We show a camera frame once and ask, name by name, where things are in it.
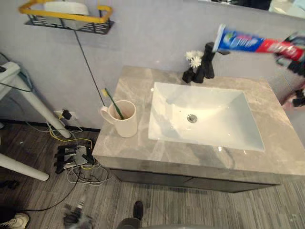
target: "wall shelf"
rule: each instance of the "wall shelf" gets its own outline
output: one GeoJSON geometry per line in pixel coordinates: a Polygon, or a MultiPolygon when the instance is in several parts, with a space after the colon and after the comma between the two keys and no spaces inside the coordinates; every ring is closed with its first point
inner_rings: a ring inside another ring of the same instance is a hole
{"type": "MultiPolygon", "coordinates": [[[[66,27],[64,25],[64,22],[61,20],[62,25],[57,24],[49,24],[46,22],[45,18],[43,16],[34,16],[34,15],[28,15],[30,20],[24,23],[25,25],[35,25],[35,26],[44,26],[44,27],[50,27],[50,28],[57,28],[57,29],[64,29],[64,30],[73,30],[69,27],[66,27]]],[[[112,25],[114,24],[113,21],[108,20],[106,23],[88,23],[84,27],[82,27],[79,30],[75,31],[81,31],[81,32],[89,32],[89,33],[96,33],[101,35],[106,35],[112,25]]]]}
{"type": "Polygon", "coordinates": [[[19,7],[19,12],[23,14],[27,14],[30,19],[25,23],[26,25],[74,30],[66,26],[64,21],[65,20],[83,21],[87,23],[82,28],[76,31],[105,35],[109,32],[110,28],[114,24],[114,22],[110,20],[110,16],[112,15],[112,8],[104,5],[99,5],[97,7],[97,9],[99,10],[99,15],[100,15],[99,17],[31,9],[31,6],[35,4],[43,4],[47,1],[52,1],[52,0],[31,0],[19,7]],[[60,19],[61,23],[60,24],[48,23],[45,17],[58,18],[60,19]]]}

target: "shoe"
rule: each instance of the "shoe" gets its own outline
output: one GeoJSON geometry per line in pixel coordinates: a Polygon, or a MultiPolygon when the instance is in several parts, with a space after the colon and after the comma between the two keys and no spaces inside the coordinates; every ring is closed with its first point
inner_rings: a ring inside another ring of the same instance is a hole
{"type": "Polygon", "coordinates": [[[143,203],[141,201],[135,202],[133,206],[133,217],[139,220],[143,218],[143,203]]]}
{"type": "Polygon", "coordinates": [[[24,213],[17,213],[13,219],[8,222],[1,223],[1,226],[6,226],[10,229],[25,229],[30,218],[24,213]]]}

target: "cup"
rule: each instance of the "cup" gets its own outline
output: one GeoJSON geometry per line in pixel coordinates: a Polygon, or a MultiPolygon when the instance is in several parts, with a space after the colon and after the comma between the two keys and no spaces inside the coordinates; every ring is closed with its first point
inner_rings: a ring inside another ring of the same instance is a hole
{"type": "Polygon", "coordinates": [[[138,131],[137,113],[135,105],[127,100],[119,100],[115,103],[119,107],[125,119],[120,118],[120,115],[117,113],[113,104],[111,104],[109,108],[103,106],[100,109],[101,116],[110,124],[114,125],[120,136],[134,136],[138,131]]]}

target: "green toothbrush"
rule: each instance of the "green toothbrush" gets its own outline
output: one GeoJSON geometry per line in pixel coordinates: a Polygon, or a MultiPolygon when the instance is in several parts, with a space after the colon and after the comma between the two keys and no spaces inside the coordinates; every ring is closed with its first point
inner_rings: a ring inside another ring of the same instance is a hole
{"type": "Polygon", "coordinates": [[[114,100],[113,100],[113,98],[111,97],[110,93],[108,92],[107,88],[104,88],[104,89],[102,90],[102,92],[103,92],[103,95],[104,95],[104,96],[109,96],[109,98],[110,98],[111,101],[113,102],[113,105],[114,105],[114,107],[115,107],[116,112],[119,114],[120,118],[123,120],[124,117],[123,117],[123,115],[122,115],[122,113],[121,113],[119,107],[116,105],[116,103],[114,102],[114,100]]]}

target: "plug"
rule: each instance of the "plug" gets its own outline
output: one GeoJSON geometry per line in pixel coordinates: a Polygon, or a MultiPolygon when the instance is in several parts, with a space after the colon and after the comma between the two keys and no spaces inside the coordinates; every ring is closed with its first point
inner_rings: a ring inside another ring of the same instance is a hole
{"type": "Polygon", "coordinates": [[[72,115],[68,110],[63,110],[62,114],[61,114],[66,120],[70,120],[72,115]]]}

